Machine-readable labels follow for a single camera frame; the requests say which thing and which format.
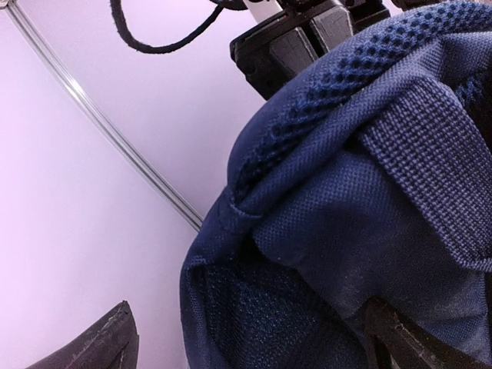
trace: blue bag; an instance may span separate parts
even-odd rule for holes
[[[389,18],[251,119],[182,268],[191,369],[366,368],[375,297],[492,364],[491,31],[469,2]]]

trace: webbing strap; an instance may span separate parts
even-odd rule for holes
[[[457,263],[491,272],[492,154],[453,92],[420,81],[360,139]]]

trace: white backdrop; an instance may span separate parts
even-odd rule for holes
[[[205,215],[225,183],[236,136],[263,103],[230,59],[254,25],[224,11],[171,55],[120,40],[108,2],[18,0],[99,108]],[[135,37],[177,41],[206,0],[123,2]],[[195,231],[84,116],[0,11],[0,368],[67,344],[128,300],[139,367],[185,367],[178,279]]]

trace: curved wire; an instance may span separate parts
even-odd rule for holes
[[[205,21],[199,25],[192,33],[183,38],[182,40],[175,42],[174,44],[165,46],[150,46],[136,40],[128,29],[125,14],[121,6],[121,0],[110,0],[111,13],[113,19],[115,20],[116,29],[121,39],[131,48],[137,50],[138,52],[143,52],[144,54],[167,54],[169,52],[175,52],[183,46],[186,46],[193,40],[195,40],[199,35],[201,35],[221,14],[224,10],[222,5],[217,5],[212,14],[208,16]]]

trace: silver metal edge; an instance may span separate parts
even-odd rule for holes
[[[160,196],[167,200],[171,206],[193,227],[199,231],[203,220],[201,216],[183,199],[180,194],[141,156],[130,144],[125,136],[105,117],[98,106],[85,93],[79,83],[72,77],[68,69],[58,59],[56,54],[48,46],[41,34],[31,23],[27,15],[17,5],[16,1],[9,2],[5,9],[32,46],[38,57],[44,62],[55,79],[70,94],[79,108],[88,116],[99,131],[115,146],[119,152],[130,162],[142,177],[155,189]]]

